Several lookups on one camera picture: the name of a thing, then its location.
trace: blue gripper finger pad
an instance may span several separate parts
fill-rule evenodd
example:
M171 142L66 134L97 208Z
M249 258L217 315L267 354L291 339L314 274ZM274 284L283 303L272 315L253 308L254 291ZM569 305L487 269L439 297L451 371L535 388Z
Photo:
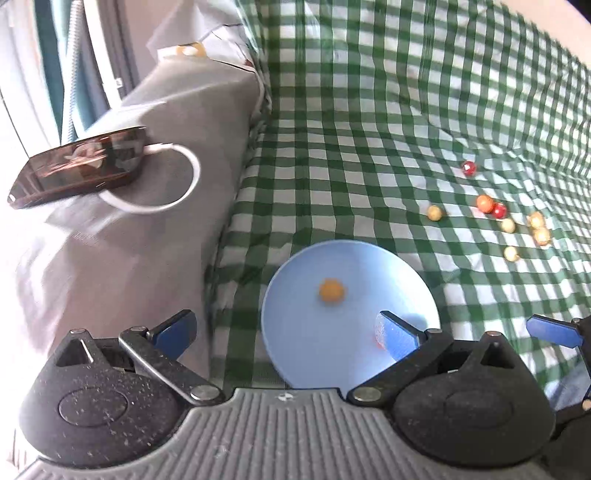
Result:
M384 348L398 362L420 346L420 337L418 331L410 332L403 324L397 323L384 313L378 315L378 321L382 322L384 328Z
M533 315L525 323L532 337L557 345L575 348L583 345L583 337L572 323L560 322L541 315Z

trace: white cable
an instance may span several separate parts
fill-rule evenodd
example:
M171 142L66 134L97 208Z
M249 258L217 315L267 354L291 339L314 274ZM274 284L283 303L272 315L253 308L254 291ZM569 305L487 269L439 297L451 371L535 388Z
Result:
M189 189L181 198L175 200L174 202L167 203L166 205L144 206L126 202L125 200L122 200L119 197L113 195L113 193L110 190L102 190L101 192L99 192L99 197L101 198L101 200L115 208L118 208L119 210L123 210L124 212L139 213L140 215L165 212L166 210L170 210L171 208L177 206L179 203L184 201L189 195L191 195L191 193L197 186L197 183L199 182L199 177L201 176L201 165L199 163L199 159L187 147L184 147L182 145L175 145L172 143L156 143L154 145L147 145L146 147L144 147L144 155L151 155L165 150L175 150L179 153L182 153L185 157L187 157L189 162L191 162L191 166L193 167L193 179L191 181L191 185L189 185Z

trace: checkered tablecloth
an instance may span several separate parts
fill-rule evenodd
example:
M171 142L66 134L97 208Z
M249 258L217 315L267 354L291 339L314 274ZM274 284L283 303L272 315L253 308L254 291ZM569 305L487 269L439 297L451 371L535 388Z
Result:
M491 1L355 5L242 0L272 108L213 271L213 380L281 383L259 329L265 289L300 249L353 238L419 272L454 337L504 332L551 390L576 351L531 339L525 320L591 313L590 72ZM516 233L478 212L482 193ZM526 226L535 210L546 248ZM522 260L505 261L507 245Z

